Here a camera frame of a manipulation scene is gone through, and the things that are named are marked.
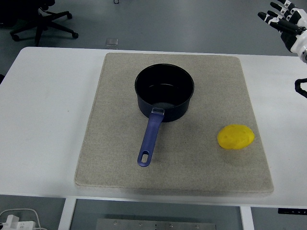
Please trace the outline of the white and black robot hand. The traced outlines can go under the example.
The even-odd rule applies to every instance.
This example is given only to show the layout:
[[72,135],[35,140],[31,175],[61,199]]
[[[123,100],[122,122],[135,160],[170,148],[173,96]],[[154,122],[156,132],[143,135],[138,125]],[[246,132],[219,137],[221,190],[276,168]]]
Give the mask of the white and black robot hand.
[[258,16],[266,24],[276,29],[286,48],[296,53],[303,62],[307,56],[307,12],[298,8],[289,0],[279,1],[281,4],[271,2],[270,5],[278,12],[259,12]]

